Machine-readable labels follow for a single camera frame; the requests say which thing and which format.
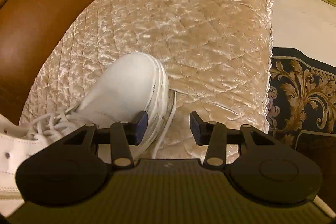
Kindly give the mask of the white high-top boot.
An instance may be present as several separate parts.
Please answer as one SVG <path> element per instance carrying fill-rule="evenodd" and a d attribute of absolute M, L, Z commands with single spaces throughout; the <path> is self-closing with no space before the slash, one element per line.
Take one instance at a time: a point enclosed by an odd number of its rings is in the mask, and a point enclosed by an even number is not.
<path fill-rule="evenodd" d="M 146 53 L 131 53 L 113 62 L 75 106 L 21 126 L 1 116 L 1 198 L 21 198 L 15 173 L 24 160 L 87 123 L 107 128 L 146 111 L 143 139 L 130 148 L 138 158 L 161 133 L 168 99 L 169 80 L 161 62 Z"/>

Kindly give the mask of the white shoelace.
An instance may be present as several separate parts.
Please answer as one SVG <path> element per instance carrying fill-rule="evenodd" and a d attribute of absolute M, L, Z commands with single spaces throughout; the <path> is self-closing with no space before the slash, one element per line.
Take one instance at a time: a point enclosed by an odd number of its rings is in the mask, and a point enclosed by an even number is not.
<path fill-rule="evenodd" d="M 139 145 L 131 145 L 130 151 L 134 159 L 145 155 L 152 149 L 151 156 L 156 157 L 169 128 L 171 120 L 167 118 L 169 106 L 169 90 L 159 88 L 140 96 L 140 101 L 129 96 L 109 98 L 111 93 L 91 91 L 80 104 L 48 113 L 30 122 L 25 129 L 24 139 L 41 142 L 42 148 L 56 142 L 86 123 L 95 124 L 99 129 L 108 128 L 115 122 L 129 122 L 139 112 L 148 115 L 147 129 Z"/>

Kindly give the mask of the dark floral patterned rug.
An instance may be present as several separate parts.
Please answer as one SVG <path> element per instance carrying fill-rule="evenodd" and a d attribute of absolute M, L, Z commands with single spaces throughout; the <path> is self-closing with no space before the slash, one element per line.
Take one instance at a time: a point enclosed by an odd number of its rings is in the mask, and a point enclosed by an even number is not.
<path fill-rule="evenodd" d="M 269 134 L 321 169 L 319 197 L 335 209 L 335 67 L 294 48 L 273 48 Z"/>

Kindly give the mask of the beige quilted velvet cover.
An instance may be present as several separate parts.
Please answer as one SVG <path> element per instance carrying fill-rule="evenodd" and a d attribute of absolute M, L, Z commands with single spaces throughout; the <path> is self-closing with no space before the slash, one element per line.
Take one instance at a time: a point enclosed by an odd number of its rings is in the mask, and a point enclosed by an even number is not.
<path fill-rule="evenodd" d="M 203 159 L 189 129 L 205 121 L 268 131 L 267 90 L 274 0 L 95 0 L 70 25 L 43 64 L 20 124 L 71 106 L 119 57 L 145 52 L 169 76 L 169 124 L 136 157 Z"/>

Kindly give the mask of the brown leather sofa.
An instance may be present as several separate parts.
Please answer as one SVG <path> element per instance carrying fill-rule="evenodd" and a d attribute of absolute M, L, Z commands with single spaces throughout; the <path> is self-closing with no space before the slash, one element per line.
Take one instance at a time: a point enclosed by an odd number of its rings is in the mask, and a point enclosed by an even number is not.
<path fill-rule="evenodd" d="M 1 0 L 1 114 L 18 123 L 35 77 L 94 0 Z"/>

